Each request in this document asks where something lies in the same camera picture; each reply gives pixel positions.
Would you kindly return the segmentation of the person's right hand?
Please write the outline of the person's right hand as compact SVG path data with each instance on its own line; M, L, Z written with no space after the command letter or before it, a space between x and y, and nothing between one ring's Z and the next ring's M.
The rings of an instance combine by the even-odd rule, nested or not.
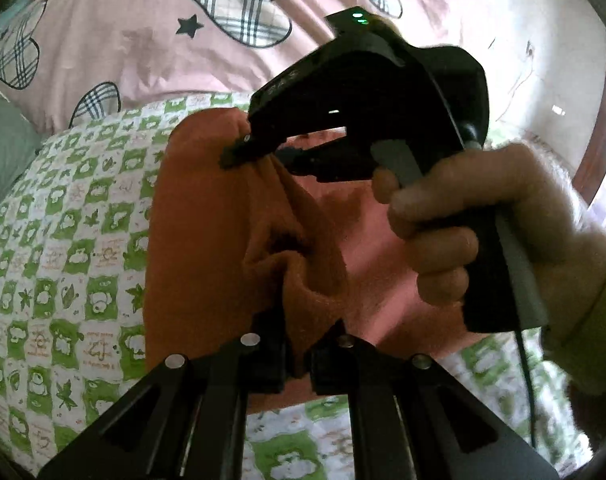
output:
M500 226L524 251L527 283L556 340L579 328L606 286L606 230L567 176L527 144L464 151L408 186L380 168L373 195L407 246L421 299L460 304L471 332L512 330L518 321Z

